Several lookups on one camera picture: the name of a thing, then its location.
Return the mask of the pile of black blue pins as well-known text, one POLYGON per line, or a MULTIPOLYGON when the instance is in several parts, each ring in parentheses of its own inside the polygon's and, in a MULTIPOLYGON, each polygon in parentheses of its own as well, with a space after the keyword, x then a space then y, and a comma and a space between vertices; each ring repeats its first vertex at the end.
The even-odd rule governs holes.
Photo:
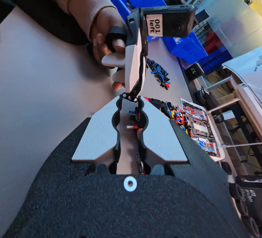
POLYGON ((151 70, 150 73, 154 75, 162 88, 165 88, 166 90, 170 88, 170 79, 168 78, 169 73, 161 65, 154 60, 147 58, 146 67, 151 70))

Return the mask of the black lego connector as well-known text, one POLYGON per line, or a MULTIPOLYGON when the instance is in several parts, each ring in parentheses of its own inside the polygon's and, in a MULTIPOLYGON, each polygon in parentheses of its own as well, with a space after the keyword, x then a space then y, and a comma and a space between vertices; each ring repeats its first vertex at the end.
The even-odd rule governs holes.
POLYGON ((122 93, 122 98, 123 99, 126 99, 130 102, 134 102, 134 103, 137 103, 138 102, 138 98, 136 95, 133 95, 132 93, 122 93))

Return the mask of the lego car model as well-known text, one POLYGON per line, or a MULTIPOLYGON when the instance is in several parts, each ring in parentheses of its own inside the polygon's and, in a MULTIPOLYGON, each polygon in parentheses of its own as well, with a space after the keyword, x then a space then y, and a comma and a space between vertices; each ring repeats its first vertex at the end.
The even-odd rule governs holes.
MULTIPOLYGON (((168 118, 170 118, 169 115, 167 114, 166 102, 160 101, 160 100, 154 99, 154 98, 145 97, 145 99, 149 103, 151 103, 153 106, 155 106, 159 111, 161 111, 164 115, 166 115, 168 118)), ((137 133, 138 129, 143 128, 143 125, 141 125, 141 123, 140 123, 140 110, 139 110, 138 107, 135 107, 135 109, 133 111, 129 111, 129 114, 130 114, 130 120, 134 121, 135 125, 127 126, 126 128, 133 129, 137 133)), ((139 151, 136 153, 136 159, 137 159, 137 163, 138 163, 139 174, 145 175, 146 174, 145 171, 147 169, 144 168, 144 164, 143 164, 143 162, 140 158, 139 151)))

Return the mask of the pile of mixed coloured pieces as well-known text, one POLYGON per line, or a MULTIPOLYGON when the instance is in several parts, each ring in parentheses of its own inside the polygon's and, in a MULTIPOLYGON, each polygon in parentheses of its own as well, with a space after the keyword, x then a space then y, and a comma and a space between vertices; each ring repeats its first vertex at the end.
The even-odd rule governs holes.
POLYGON ((192 127, 186 112, 181 110, 179 106, 172 105, 171 102, 167 102, 166 106, 169 117, 173 119, 175 123, 185 131, 186 134, 191 135, 192 127))

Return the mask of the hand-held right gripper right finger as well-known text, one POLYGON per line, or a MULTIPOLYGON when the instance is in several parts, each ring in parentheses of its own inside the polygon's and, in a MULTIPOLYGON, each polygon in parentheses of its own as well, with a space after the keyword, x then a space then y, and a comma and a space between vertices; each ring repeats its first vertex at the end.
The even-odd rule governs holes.
POLYGON ((149 174, 154 166, 184 165, 188 157, 174 131, 171 120, 146 98, 139 96, 139 125, 142 127, 139 155, 145 172, 149 174))

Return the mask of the holographic sticker sheet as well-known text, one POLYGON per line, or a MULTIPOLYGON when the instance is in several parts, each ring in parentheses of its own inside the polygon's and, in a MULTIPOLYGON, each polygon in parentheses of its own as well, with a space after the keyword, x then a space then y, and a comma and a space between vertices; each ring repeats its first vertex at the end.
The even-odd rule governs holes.
POLYGON ((194 140, 200 148, 202 148, 208 155, 220 158, 221 155, 212 132, 208 115, 205 109, 201 106, 188 102, 180 98, 181 110, 185 115, 187 125, 187 133, 194 140))

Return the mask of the white metal book stand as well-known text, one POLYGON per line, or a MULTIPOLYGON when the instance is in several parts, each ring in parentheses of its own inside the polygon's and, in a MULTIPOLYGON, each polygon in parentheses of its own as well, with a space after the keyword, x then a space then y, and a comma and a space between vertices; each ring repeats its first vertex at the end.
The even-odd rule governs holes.
POLYGON ((261 133, 262 133, 262 106, 261 106, 261 83, 253 85, 239 79, 236 75, 231 75, 213 85, 204 88, 206 92, 211 92, 221 85, 229 83, 234 98, 227 99, 218 107, 209 111, 211 114, 216 110, 232 111, 239 128, 242 130, 247 144, 261 166, 261 133))

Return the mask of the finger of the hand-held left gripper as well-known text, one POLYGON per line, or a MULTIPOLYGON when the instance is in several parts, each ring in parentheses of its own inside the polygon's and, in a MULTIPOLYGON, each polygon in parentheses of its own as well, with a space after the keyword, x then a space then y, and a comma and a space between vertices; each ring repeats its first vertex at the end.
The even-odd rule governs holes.
POLYGON ((133 88, 133 96, 138 97, 143 89, 146 76, 146 57, 144 55, 140 56, 140 66, 139 66, 139 78, 138 82, 133 88))
MULTIPOLYGON (((138 30, 137 44, 126 46, 125 52, 125 92, 131 93, 139 83, 140 54, 142 50, 141 32, 138 30)), ((135 89, 140 94, 142 85, 135 89)))

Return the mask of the black power adapter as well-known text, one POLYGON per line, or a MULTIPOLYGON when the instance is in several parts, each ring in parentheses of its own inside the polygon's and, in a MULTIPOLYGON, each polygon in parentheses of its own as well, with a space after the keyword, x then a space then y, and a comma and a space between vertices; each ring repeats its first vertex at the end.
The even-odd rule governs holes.
POLYGON ((207 99, 211 98, 211 94, 208 93, 203 86, 200 88, 201 89, 196 92, 196 98, 202 105, 207 105, 207 99))

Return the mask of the black device with display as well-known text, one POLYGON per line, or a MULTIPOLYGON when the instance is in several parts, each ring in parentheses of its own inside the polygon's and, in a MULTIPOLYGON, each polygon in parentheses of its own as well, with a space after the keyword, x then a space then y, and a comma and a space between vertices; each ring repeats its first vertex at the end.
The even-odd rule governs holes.
POLYGON ((191 80, 195 80, 204 74, 204 70, 198 62, 195 62, 186 69, 186 73, 191 80))

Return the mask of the black lego set box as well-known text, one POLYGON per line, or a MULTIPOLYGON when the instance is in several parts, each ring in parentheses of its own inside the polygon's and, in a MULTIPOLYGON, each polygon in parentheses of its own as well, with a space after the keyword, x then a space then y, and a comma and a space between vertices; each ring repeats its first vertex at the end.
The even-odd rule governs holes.
POLYGON ((246 205, 250 217, 254 219, 259 230, 259 237, 262 232, 262 176, 243 175, 236 177, 236 183, 243 190, 246 205))

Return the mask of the large blue storage bin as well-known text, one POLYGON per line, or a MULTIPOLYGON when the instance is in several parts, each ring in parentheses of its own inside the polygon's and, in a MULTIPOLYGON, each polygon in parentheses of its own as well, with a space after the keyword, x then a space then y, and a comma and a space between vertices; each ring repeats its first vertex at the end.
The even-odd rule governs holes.
POLYGON ((148 58, 159 64, 177 62, 176 58, 193 64, 208 56, 194 32, 182 38, 183 41, 179 44, 175 43, 174 37, 148 36, 147 38, 148 58))

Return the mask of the red and blue crates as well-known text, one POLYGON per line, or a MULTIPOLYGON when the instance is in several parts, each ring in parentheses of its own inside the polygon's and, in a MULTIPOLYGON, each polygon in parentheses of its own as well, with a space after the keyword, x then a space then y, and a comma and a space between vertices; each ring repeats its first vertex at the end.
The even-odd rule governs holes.
POLYGON ((222 64, 233 59, 227 48, 213 30, 196 33, 198 40, 208 56, 198 61, 205 75, 222 68, 222 64))

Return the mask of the black rubber lego tyre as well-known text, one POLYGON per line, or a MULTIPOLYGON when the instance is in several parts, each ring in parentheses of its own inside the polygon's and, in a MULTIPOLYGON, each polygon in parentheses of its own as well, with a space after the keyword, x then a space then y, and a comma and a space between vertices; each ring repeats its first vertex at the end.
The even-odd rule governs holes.
POLYGON ((260 232, 255 220, 250 216, 241 216, 244 229, 250 238, 260 238, 260 232))
POLYGON ((241 187, 236 183, 229 183, 229 191, 231 197, 233 197, 235 200, 241 200, 245 201, 244 194, 242 193, 241 187))
POLYGON ((249 211, 248 211, 246 203, 242 200, 235 200, 235 203, 236 203, 236 207, 240 215, 244 217, 248 217, 249 211))
POLYGON ((228 175, 232 175, 232 169, 231 166, 228 162, 226 161, 221 161, 220 165, 222 167, 222 169, 228 174, 228 175))

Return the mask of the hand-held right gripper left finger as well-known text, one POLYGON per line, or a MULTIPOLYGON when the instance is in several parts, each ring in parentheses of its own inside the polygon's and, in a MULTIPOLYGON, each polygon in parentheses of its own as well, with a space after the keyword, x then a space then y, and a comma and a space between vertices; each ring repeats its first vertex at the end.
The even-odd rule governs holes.
POLYGON ((111 174, 116 174, 120 159, 121 95, 92 115, 87 128, 72 156, 72 162, 105 164, 111 174))

